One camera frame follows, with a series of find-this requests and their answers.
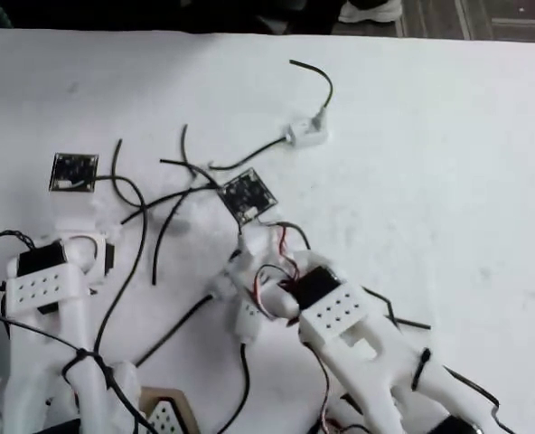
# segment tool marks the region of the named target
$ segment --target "floor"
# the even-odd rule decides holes
[[[394,24],[337,23],[333,16],[337,16],[341,6],[338,2],[312,2],[319,3],[318,6],[312,6],[312,15],[320,15],[321,27],[310,29],[302,23],[290,24],[286,33],[535,42],[535,0],[402,2],[404,14]],[[324,15],[328,17],[327,25]]]

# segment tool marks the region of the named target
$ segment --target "sneaker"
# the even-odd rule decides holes
[[[359,23],[361,21],[375,21],[376,23],[391,23],[402,16],[402,0],[388,0],[384,5],[372,9],[358,9],[350,2],[342,6],[338,21],[340,23]]]

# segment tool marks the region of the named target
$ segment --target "perforated plate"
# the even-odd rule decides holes
[[[148,421],[159,434],[186,434],[169,401],[159,401]]]
[[[349,283],[336,288],[300,316],[300,329],[310,340],[327,342],[368,315],[360,288]]]
[[[61,264],[9,279],[6,282],[7,312],[12,315],[88,294],[82,271],[72,264]]]

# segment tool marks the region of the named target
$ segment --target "dark background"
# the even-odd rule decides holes
[[[293,7],[297,2],[306,5]],[[337,17],[343,0],[0,0],[0,27],[535,42],[535,0],[402,3],[404,15],[396,23],[342,24]]]

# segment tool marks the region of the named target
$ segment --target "wire plug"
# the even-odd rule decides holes
[[[309,147],[325,143],[329,137],[326,118],[326,107],[322,107],[313,118],[290,124],[286,129],[287,141],[293,147]]]
[[[246,299],[239,301],[238,315],[235,320],[235,336],[243,344],[253,344],[259,335],[262,315],[258,309]]]

